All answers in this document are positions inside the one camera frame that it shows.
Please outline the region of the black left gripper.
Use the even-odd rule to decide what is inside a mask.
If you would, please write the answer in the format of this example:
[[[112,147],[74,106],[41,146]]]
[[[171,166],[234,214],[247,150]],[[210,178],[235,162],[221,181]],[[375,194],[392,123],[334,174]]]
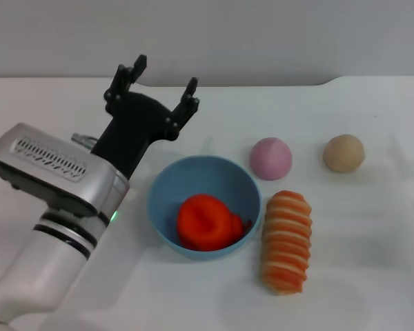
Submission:
[[[104,93],[105,110],[112,115],[112,120],[91,150],[127,179],[131,178],[148,147],[158,140],[176,140],[199,107],[199,99],[194,96],[198,84],[196,77],[191,78],[172,112],[144,94],[127,93],[146,67],[147,56],[144,54],[139,55],[130,67],[118,66]]]

